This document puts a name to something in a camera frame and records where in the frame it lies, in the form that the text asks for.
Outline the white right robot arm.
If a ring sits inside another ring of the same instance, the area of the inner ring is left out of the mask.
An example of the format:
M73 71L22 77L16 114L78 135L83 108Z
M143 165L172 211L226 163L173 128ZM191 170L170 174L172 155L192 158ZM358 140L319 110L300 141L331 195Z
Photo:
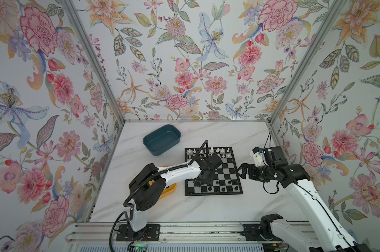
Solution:
M296 201L309 221L317 238L311 238L294 228L279 214L261 218L259 227L250 231L263 240L280 239L298 252L368 252L339 223L317 192L310 176L299 164L289 164L281 147L253 148L254 164L243 163L238 168L242 179L262 184L275 181Z

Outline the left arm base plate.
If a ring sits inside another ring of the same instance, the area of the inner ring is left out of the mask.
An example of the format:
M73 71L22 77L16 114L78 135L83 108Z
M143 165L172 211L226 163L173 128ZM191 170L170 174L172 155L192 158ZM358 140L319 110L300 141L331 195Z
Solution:
M145 228L134 231L130 224L119 224L117 229L116 241L127 242L158 242L160 237L160 224L147 224Z

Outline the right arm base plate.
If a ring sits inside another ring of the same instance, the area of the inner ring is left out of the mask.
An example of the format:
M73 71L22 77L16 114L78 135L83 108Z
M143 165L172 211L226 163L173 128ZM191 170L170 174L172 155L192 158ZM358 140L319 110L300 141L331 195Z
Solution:
M280 240L273 234L271 230L271 224L273 221L279 219L283 220L283 217L279 214L270 214L263 216L259 224L243 224L243 232L241 234L246 237L246 241Z

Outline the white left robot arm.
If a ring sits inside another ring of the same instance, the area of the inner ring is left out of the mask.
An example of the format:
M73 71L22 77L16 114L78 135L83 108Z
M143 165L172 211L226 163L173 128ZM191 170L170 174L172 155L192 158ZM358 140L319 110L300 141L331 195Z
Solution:
M134 232L145 229L148 210L160 199L163 191L185 180L195 186L212 185L215 171L223 164L217 154L196 156L171 167L156 167L150 163L129 184L129 196L123 205L130 209L128 224Z

